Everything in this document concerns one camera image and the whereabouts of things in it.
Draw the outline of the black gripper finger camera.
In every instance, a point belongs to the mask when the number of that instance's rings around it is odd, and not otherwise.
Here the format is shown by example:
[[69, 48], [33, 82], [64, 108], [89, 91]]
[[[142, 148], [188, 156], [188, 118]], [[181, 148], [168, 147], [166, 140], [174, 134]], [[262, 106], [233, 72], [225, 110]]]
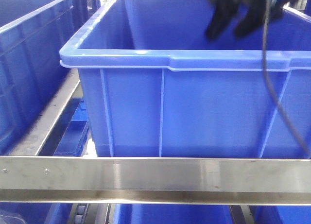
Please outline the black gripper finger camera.
[[221, 33], [237, 14], [239, 5], [239, 3], [233, 1], [220, 1], [215, 5], [212, 19], [205, 31], [205, 35], [209, 40], [216, 40], [219, 38]]
[[244, 18], [234, 29], [235, 37], [243, 38], [260, 27], [264, 23], [265, 8], [265, 3], [250, 5]]

